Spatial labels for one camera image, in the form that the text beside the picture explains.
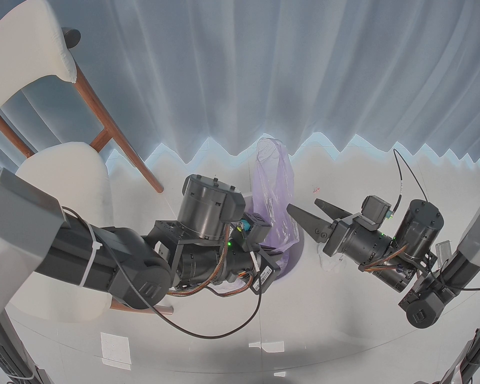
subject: purple plastic bag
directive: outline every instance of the purple plastic bag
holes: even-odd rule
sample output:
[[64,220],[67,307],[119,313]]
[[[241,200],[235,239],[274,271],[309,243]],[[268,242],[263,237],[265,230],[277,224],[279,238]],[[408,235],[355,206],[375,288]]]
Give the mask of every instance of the purple plastic bag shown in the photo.
[[284,253],[278,262],[280,273],[287,265],[288,249],[299,241],[297,223],[287,213],[287,205],[293,202],[293,186],[287,149],[280,140],[261,138],[253,173],[253,210],[272,224],[264,244]]

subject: cable label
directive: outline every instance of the cable label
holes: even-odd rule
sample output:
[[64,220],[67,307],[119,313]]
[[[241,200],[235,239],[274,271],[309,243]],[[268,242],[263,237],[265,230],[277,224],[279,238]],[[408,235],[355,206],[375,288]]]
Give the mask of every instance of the cable label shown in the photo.
[[[270,268],[267,265],[264,271],[262,272],[262,274],[260,275],[260,279],[262,279],[262,284],[265,282],[265,280],[267,280],[267,278],[271,275],[271,273],[272,273],[272,268]],[[258,282],[258,279],[257,279],[257,281],[255,281],[253,285],[253,289],[258,291],[258,288],[260,288],[260,283]]]

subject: barcode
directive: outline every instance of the barcode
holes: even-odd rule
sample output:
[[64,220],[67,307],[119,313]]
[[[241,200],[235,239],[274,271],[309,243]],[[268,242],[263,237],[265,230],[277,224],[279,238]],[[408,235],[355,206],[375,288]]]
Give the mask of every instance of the barcode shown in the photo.
[[[262,279],[262,284],[265,282],[265,280],[267,280],[267,278],[270,276],[271,273],[272,273],[272,268],[267,266],[264,269],[264,271],[262,272],[262,274],[260,275],[260,279]],[[253,285],[253,289],[258,291],[258,288],[260,288],[260,283],[257,280],[257,281],[255,281],[255,284]]]

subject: white floor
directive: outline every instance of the white floor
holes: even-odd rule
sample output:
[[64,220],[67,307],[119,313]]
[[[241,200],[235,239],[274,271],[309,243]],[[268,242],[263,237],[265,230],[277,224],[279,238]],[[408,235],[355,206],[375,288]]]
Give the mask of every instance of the white floor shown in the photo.
[[[415,156],[400,149],[438,206],[445,226],[438,241],[460,236],[480,206],[480,166],[450,154],[438,159],[428,148]],[[184,165],[169,151],[150,161],[165,185],[157,194],[123,158],[109,160],[117,227],[146,234],[156,219],[175,219],[186,176],[216,176],[243,192],[251,190],[255,148],[234,157],[206,145]],[[293,157],[295,203],[322,216],[313,204],[322,198],[358,212],[369,194],[395,203],[399,178],[392,152],[359,141],[342,153],[311,141]],[[421,192],[402,166],[404,188],[397,215],[382,231],[396,231],[410,200]],[[472,286],[480,286],[480,276]],[[398,307],[403,298],[380,280],[344,261],[343,268],[320,267],[316,244],[305,237],[296,267],[264,295],[260,314],[242,331],[221,340],[194,339],[148,314],[107,311],[95,321],[57,324],[7,307],[15,328],[39,367],[55,383],[392,383],[440,380],[480,326],[480,296],[460,294],[431,328],[417,330]],[[228,299],[202,291],[190,298],[166,298],[171,319],[206,335],[243,323],[256,305],[248,292]],[[102,362],[100,333],[128,338],[130,370]]]

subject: curtain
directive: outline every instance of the curtain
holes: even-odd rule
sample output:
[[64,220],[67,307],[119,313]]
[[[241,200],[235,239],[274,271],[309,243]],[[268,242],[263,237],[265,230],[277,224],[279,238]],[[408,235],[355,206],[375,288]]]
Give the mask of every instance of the curtain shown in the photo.
[[[19,2],[0,2],[0,17]],[[236,155],[262,133],[293,154],[313,132],[340,151],[358,134],[480,158],[479,1],[50,3],[82,33],[72,55],[143,159],[163,143],[187,163],[207,137]],[[101,131],[55,77],[0,114],[36,150]],[[21,164],[15,151],[0,138],[0,163]]]

